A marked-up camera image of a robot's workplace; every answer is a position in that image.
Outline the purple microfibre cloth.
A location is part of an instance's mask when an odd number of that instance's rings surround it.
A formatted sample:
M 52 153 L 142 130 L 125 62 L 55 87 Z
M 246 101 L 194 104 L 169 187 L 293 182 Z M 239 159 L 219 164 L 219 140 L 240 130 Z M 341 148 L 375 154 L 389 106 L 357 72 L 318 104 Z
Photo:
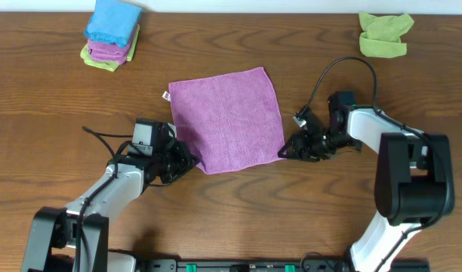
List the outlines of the purple microfibre cloth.
M 284 146 L 273 84 L 261 66 L 168 86 L 177 137 L 207 175 L 278 160 Z

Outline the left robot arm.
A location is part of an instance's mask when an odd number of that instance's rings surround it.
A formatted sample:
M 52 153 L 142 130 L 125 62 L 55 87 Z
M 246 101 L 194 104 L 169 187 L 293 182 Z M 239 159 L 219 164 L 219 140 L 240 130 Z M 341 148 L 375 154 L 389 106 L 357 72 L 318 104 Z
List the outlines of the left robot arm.
M 182 141 L 172 140 L 158 153 L 125 141 L 100 180 L 78 199 L 36 212 L 22 272 L 144 271 L 144 261 L 134 254 L 109 249 L 109 226 L 156 178 L 168 186 L 198 163 Z

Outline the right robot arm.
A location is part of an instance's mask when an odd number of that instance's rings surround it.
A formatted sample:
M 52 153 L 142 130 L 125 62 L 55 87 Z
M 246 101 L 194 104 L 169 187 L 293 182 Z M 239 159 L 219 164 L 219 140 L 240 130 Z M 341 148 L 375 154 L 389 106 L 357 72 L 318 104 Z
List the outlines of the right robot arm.
M 454 209 L 449 139 L 427 134 L 373 106 L 329 104 L 330 126 L 322 129 L 309 107 L 295 117 L 301 130 L 278 151 L 283 159 L 319 162 L 337 150 L 363 145 L 377 154 L 377 211 L 362 237 L 348 248 L 335 271 L 391 271 L 394 258 L 416 234 Z

